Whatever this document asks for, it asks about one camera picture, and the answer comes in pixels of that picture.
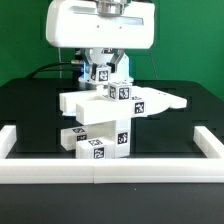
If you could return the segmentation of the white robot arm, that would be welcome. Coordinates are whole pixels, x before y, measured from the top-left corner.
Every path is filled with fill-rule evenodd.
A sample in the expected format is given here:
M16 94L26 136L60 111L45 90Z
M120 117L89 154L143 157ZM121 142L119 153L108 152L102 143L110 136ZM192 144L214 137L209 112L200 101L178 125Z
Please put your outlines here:
M126 49L148 49L154 41L152 3L134 0L53 0L46 39L58 48L78 48L85 62L84 83L109 75L131 81Z

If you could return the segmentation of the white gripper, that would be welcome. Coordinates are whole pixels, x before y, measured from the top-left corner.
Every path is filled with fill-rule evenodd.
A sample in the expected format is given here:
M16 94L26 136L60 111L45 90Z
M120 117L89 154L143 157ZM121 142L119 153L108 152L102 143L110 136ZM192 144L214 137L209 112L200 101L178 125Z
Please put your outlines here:
M115 48L107 63L115 73L123 49L148 49L154 41L153 3L132 1L121 15L102 15L97 1L53 0L46 20L47 41L60 48L87 48L86 73L96 79L97 64L90 48Z

